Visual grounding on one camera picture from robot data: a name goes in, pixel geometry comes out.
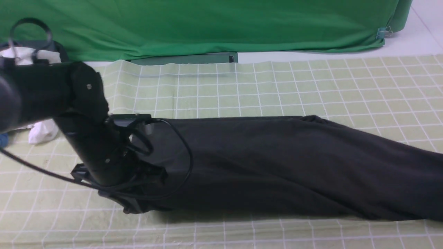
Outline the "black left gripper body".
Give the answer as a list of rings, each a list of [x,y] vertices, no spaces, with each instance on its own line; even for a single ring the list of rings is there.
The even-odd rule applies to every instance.
[[[71,175],[76,182],[100,187],[98,195],[119,204],[124,214],[168,211],[148,197],[151,187],[164,184],[165,169],[141,161],[135,153],[114,152],[77,164]]]

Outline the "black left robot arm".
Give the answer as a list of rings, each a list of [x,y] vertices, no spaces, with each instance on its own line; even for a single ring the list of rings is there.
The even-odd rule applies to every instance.
[[[166,170],[139,158],[153,151],[141,131],[150,115],[117,126],[109,116],[100,74],[83,62],[16,66],[6,59],[1,63],[1,132],[47,119],[55,121],[82,161],[72,178],[4,154],[38,172],[96,189],[125,214],[168,211],[157,197],[147,195],[150,185],[164,183]]]

